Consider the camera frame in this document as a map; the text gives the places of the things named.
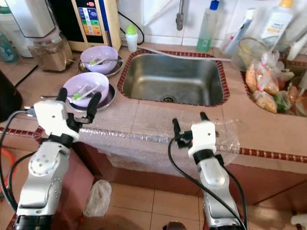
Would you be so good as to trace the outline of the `white squeeze tube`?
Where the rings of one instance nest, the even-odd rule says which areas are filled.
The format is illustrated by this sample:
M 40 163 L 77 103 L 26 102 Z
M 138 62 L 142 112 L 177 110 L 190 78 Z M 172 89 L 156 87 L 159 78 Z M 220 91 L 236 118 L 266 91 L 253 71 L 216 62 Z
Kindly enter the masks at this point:
M 249 8 L 246 11 L 246 15 L 244 16 L 244 20 L 241 24 L 241 26 L 237 29 L 236 32 L 234 32 L 230 40 L 222 47 L 222 54 L 225 56 L 231 56 L 234 55 L 239 47 L 239 42 L 243 39 L 243 37 L 246 35 L 248 28 L 253 22 L 255 15 L 255 8 Z

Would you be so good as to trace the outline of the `teal plastic bottle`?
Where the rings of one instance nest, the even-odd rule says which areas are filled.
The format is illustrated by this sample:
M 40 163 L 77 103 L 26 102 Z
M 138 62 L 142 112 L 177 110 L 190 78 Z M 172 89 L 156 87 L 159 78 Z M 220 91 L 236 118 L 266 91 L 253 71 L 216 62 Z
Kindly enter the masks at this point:
M 0 57 L 5 63 L 12 63 L 14 61 L 12 46 L 7 37 L 2 33 L 0 34 Z

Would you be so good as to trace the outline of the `clear bubble wrap sheet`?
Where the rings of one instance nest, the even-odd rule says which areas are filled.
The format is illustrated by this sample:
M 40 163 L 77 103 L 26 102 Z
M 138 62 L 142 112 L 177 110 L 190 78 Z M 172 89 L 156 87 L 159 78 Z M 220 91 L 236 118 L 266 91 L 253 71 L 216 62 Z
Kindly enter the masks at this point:
M 172 119 L 178 119 L 182 131 L 190 131 L 191 125 L 201 121 L 199 112 L 203 109 L 200 107 L 193 112 L 145 105 L 145 109 L 137 109 L 135 115 L 105 110 L 97 115 L 93 124 L 84 125 L 79 141 L 99 149 L 114 167 L 181 177 L 167 157 L 167 145 L 175 136 Z M 223 116 L 213 114 L 207 116 L 218 134 L 217 154 L 229 164 L 240 150 L 237 120 L 225 121 Z M 173 144 L 171 155 L 175 163 L 196 178 L 197 165 L 187 149 L 178 149 L 176 143 Z

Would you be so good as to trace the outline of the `white green chopstick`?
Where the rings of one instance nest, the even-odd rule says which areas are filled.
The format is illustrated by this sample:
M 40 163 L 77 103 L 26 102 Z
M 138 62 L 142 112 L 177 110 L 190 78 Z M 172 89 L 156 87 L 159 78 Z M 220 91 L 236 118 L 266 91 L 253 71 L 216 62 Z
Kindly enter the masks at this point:
M 96 65 L 99 65 L 99 64 L 103 64 L 106 61 L 107 61 L 107 59 L 97 57 L 97 58 L 94 58 L 91 61 L 89 61 L 89 64 L 90 64 L 90 66 L 96 66 Z
M 99 87 L 100 87 L 99 85 L 92 86 L 92 87 L 84 86 L 78 92 L 73 94 L 72 101 L 76 102 L 79 100 L 83 100 L 87 98 L 88 96 L 91 97 L 92 96 L 91 94 L 94 93 L 96 90 L 98 90 Z

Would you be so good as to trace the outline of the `small white bottle green cap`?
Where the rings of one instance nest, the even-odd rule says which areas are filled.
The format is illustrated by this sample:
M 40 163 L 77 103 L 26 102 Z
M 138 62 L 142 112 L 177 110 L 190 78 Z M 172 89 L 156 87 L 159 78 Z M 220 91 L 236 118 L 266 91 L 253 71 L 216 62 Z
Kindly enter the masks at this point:
M 134 26 L 134 24 L 129 24 L 125 29 L 125 39 L 127 41 L 129 52 L 136 52 L 137 43 L 138 43 L 138 33 L 137 33 L 137 28 L 136 26 Z

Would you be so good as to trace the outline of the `clear bags of food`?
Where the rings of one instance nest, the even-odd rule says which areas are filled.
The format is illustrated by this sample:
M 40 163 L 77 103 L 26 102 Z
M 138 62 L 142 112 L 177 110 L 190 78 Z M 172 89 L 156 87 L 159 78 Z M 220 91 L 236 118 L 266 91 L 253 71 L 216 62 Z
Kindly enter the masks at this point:
M 251 100 L 274 114 L 307 117 L 307 63 L 281 61 L 279 52 L 263 53 L 244 74 Z

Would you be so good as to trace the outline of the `black kettle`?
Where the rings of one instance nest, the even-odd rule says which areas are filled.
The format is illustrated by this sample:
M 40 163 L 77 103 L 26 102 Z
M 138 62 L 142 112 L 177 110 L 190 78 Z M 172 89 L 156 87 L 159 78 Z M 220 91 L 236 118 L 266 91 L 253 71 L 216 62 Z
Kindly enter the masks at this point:
M 8 77 L 0 71 L 0 122 L 6 121 L 11 113 L 21 110 L 22 105 L 22 95 Z

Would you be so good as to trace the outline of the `white crumpled plastic bag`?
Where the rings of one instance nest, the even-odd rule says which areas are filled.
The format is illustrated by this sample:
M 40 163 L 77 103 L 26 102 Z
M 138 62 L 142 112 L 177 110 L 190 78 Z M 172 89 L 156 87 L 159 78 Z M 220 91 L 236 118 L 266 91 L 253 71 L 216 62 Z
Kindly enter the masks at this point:
M 88 218 L 105 216 L 110 206 L 110 195 L 112 195 L 110 182 L 105 180 L 95 182 L 86 201 L 83 216 Z

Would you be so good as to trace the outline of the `glass jar with brown powder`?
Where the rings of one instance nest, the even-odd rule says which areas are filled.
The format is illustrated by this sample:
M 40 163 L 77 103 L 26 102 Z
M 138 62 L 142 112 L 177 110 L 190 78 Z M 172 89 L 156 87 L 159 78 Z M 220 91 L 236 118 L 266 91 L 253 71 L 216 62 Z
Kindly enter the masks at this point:
M 28 49 L 43 71 L 62 72 L 71 65 L 72 51 L 59 29 L 42 38 L 29 38 Z

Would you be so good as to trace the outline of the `white bottle orange cap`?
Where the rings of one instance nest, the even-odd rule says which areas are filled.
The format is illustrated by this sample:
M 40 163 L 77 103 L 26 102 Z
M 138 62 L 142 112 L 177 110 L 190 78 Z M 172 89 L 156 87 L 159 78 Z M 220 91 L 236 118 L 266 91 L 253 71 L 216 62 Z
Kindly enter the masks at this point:
M 257 31 L 259 40 L 268 46 L 274 46 L 278 43 L 293 20 L 293 4 L 294 0 L 281 0 L 279 6 L 274 7 L 265 16 L 263 24 Z

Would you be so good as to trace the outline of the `stainless steel sink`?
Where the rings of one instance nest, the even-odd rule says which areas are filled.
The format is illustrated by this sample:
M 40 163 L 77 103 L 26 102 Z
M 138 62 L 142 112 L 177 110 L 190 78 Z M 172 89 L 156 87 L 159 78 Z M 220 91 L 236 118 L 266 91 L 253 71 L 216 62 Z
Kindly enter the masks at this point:
M 139 50 L 125 60 L 117 88 L 131 99 L 208 107 L 230 97 L 222 62 L 205 53 Z

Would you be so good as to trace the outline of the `steel wall faucet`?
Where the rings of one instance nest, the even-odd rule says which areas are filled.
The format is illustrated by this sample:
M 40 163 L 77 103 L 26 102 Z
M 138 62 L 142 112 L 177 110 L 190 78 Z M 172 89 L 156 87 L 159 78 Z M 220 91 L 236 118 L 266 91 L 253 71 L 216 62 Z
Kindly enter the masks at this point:
M 184 5 L 185 0 L 178 0 L 178 12 L 176 13 L 176 29 L 182 31 L 185 23 L 185 14 L 184 14 Z

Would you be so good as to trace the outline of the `white jug green lid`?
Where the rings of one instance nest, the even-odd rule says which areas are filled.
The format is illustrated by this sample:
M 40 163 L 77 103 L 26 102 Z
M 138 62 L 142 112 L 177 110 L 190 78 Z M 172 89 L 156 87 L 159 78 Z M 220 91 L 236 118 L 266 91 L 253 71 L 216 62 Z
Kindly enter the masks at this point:
M 18 55 L 24 58 L 33 57 L 29 52 L 26 38 L 4 0 L 0 0 L 0 30 L 12 42 Z

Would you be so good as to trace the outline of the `purple plastic bowl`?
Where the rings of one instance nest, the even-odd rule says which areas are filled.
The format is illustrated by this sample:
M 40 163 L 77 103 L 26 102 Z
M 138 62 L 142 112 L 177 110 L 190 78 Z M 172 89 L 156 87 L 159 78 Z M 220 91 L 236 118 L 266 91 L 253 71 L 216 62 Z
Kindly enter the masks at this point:
M 106 98 L 107 93 L 109 91 L 109 79 L 104 74 L 99 74 L 96 72 L 85 72 L 78 75 L 75 75 L 73 78 L 70 78 L 66 83 L 63 85 L 64 88 L 67 90 L 67 99 L 70 103 L 73 103 L 74 105 L 83 106 L 86 107 L 91 97 L 87 97 L 85 99 L 73 102 L 72 97 L 73 94 L 78 92 L 81 88 L 84 86 L 96 86 L 99 85 L 98 90 L 96 90 L 91 95 L 93 96 L 96 92 L 101 92 L 102 98 Z
M 112 46 L 93 46 L 84 50 L 80 59 L 86 68 L 92 72 L 98 72 L 99 74 L 109 74 L 111 70 L 117 65 L 117 61 L 107 61 L 98 65 L 90 65 L 92 60 L 101 59 L 117 59 L 118 52 Z

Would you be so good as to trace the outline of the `orange plastic basin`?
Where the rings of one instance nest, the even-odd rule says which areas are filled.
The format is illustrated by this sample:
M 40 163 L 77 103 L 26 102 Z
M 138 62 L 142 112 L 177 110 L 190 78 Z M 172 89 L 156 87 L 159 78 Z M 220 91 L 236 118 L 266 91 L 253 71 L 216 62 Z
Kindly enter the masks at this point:
M 6 170 L 4 171 L 5 186 L 7 187 L 8 191 L 11 191 L 14 193 L 13 188 L 9 186 L 9 182 L 12 182 L 12 180 L 9 180 L 8 173 L 9 173 L 10 168 L 16 162 L 17 158 L 15 157 L 15 154 L 13 154 L 11 151 L 9 151 L 9 149 L 5 147 L 0 148 L 0 153 L 3 156 L 3 161 L 1 163 L 6 167 Z

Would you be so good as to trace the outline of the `green liquid bottle blue cap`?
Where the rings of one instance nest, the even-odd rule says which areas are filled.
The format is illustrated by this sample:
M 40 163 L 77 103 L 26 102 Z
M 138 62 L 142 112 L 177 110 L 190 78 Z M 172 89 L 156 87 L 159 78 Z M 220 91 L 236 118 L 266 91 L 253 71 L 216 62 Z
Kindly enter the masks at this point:
M 197 52 L 208 52 L 213 43 L 213 35 L 216 30 L 219 0 L 211 0 L 209 7 L 204 11 L 200 33 L 197 41 Z

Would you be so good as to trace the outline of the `beige black water ioniser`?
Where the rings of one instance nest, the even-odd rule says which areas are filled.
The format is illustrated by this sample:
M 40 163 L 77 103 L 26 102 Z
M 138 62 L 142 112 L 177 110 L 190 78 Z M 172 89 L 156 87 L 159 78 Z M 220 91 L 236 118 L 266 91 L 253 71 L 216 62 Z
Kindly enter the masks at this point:
M 117 0 L 48 0 L 59 30 L 76 52 L 93 46 L 121 48 Z

